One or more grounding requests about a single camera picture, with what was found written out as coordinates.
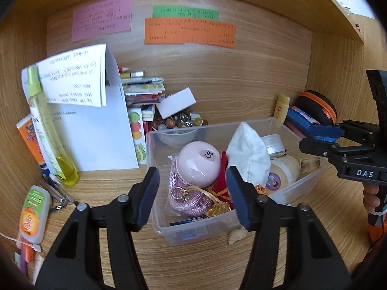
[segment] clear plastic container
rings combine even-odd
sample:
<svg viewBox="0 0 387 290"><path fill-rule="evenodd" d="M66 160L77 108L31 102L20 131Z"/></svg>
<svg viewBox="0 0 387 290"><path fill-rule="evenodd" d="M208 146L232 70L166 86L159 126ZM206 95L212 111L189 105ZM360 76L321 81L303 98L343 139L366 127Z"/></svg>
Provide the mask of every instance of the clear plastic container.
<svg viewBox="0 0 387 290"><path fill-rule="evenodd" d="M279 134L287 154L296 159L304 157L298 149L300 138L274 118L246 121L259 136ZM171 217L165 214L167 202L170 162L169 155L178 153L191 141L205 141L213 145L220 153L227 146L240 123L216 124L202 127L149 132L146 136L147 165L160 171L160 186L152 207L152 225L155 232L161 234L171 246L181 245L223 235L240 227L235 210L215 217L193 221L187 224L170 226L170 223L192 217ZM310 192L319 177L327 169L328 162L321 160L320 168L308 175L301 175L295 183L280 189L270 197L280 204L290 204L302 195Z"/></svg>

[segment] human hand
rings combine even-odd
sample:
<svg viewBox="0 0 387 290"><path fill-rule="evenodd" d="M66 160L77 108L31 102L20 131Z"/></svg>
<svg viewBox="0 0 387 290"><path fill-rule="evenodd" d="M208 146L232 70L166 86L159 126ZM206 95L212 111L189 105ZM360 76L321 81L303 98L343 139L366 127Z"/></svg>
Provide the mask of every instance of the human hand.
<svg viewBox="0 0 387 290"><path fill-rule="evenodd" d="M375 184L363 183L363 205L367 211L375 211L375 208L379 206L380 199L376 196L379 192L379 186Z"/></svg>

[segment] metal screw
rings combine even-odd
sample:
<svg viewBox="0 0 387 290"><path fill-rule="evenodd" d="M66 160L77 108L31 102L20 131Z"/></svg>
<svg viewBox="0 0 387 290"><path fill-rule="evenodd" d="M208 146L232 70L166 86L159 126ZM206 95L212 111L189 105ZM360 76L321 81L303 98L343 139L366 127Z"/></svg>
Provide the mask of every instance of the metal screw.
<svg viewBox="0 0 387 290"><path fill-rule="evenodd" d="M257 200L258 200L260 203L265 203L265 202L268 201L268 197L267 197L266 195L260 194L260 195L258 195Z"/></svg>
<svg viewBox="0 0 387 290"><path fill-rule="evenodd" d="M126 194L122 194L122 195L117 197L117 200L120 203L125 203L128 199L129 199L129 196L127 196Z"/></svg>
<svg viewBox="0 0 387 290"><path fill-rule="evenodd" d="M309 210L309 205L307 203L301 203L299 205L299 208L303 211L308 211Z"/></svg>
<svg viewBox="0 0 387 290"><path fill-rule="evenodd" d="M67 198L62 198L60 200L60 203L62 204L63 207L66 207L68 205L68 199Z"/></svg>
<svg viewBox="0 0 387 290"><path fill-rule="evenodd" d="M87 207L88 207L87 204L85 204L85 203L80 203L80 204L77 206L77 209L78 209L79 211L84 211Z"/></svg>

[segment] metal button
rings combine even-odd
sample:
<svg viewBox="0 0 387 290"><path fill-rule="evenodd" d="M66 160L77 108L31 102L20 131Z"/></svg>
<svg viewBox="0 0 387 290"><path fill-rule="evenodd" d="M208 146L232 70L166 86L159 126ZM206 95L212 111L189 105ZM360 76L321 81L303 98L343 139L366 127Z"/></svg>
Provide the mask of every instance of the metal button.
<svg viewBox="0 0 387 290"><path fill-rule="evenodd" d="M78 209L79 211L84 211L87 207L88 207L87 204L85 204L85 203L80 203L80 204L77 206L77 209Z"/></svg>
<svg viewBox="0 0 387 290"><path fill-rule="evenodd" d="M307 203L300 203L299 208L303 211L308 211L310 209L310 207Z"/></svg>
<svg viewBox="0 0 387 290"><path fill-rule="evenodd" d="M125 203L128 199L129 199L129 196L127 196L126 194L122 194L122 195L117 197L117 200L120 203Z"/></svg>
<svg viewBox="0 0 387 290"><path fill-rule="evenodd" d="M268 197L266 195L258 195L257 197L257 201L259 201L260 203L266 203L268 201Z"/></svg>

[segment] purple label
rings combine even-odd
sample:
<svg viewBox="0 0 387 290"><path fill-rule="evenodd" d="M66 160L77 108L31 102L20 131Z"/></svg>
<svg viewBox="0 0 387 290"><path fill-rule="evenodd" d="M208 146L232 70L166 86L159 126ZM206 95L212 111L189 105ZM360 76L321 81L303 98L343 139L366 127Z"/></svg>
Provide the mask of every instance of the purple label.
<svg viewBox="0 0 387 290"><path fill-rule="evenodd" d="M266 187L269 190L277 191L281 187L281 178L277 174L270 172Z"/></svg>

